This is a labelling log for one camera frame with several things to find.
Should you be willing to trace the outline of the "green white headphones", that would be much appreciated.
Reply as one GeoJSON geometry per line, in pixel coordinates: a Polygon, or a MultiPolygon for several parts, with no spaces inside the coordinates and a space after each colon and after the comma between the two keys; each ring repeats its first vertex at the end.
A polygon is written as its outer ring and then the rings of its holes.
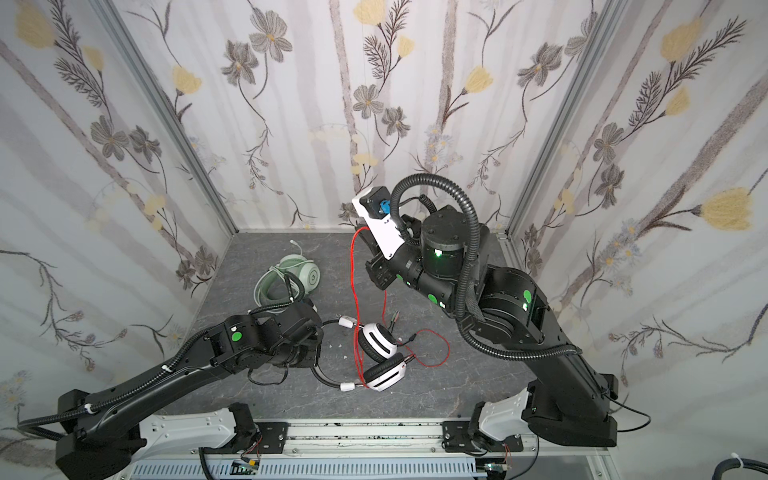
{"type": "Polygon", "coordinates": [[[252,296],[257,307],[277,306],[295,298],[301,290],[308,295],[318,288],[320,267],[304,254],[298,242],[291,240],[290,244],[298,252],[282,257],[256,282],[252,296]]]}

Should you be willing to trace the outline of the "black white headphones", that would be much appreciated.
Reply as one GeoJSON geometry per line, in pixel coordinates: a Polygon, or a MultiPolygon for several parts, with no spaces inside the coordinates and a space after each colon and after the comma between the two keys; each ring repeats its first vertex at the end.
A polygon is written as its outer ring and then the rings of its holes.
{"type": "Polygon", "coordinates": [[[353,339],[357,341],[358,347],[375,364],[362,372],[362,379],[337,382],[322,371],[319,366],[320,352],[317,352],[311,372],[321,384],[341,392],[350,392],[358,387],[383,392],[404,379],[407,365],[412,357],[404,356],[398,351],[396,339],[384,325],[379,323],[360,325],[357,319],[349,316],[324,321],[323,326],[326,325],[338,325],[353,330],[355,334],[353,339]]]}

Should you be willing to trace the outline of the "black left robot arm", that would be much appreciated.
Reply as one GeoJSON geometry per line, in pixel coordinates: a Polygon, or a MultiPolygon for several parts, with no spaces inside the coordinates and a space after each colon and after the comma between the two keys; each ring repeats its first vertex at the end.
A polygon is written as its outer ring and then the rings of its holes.
{"type": "Polygon", "coordinates": [[[22,420],[20,431],[55,442],[55,463],[69,479],[106,479],[149,443],[140,424],[216,381],[264,365],[310,368],[322,321],[299,278],[288,273],[287,301],[232,315],[189,338],[170,359],[97,393],[71,390],[55,415],[22,420]]]}

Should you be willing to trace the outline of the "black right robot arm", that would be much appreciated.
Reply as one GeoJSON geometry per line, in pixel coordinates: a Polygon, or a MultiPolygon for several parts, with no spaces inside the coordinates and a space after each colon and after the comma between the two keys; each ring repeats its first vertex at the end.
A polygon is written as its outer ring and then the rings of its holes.
{"type": "Polygon", "coordinates": [[[455,182],[413,174],[393,189],[370,187],[352,203],[378,288],[402,281],[440,307],[470,347],[521,362],[534,375],[520,393],[477,404],[468,433],[473,451],[523,433],[566,447],[616,446],[620,429],[610,409],[617,378],[588,364],[529,274],[489,263],[489,229],[455,182]]]}

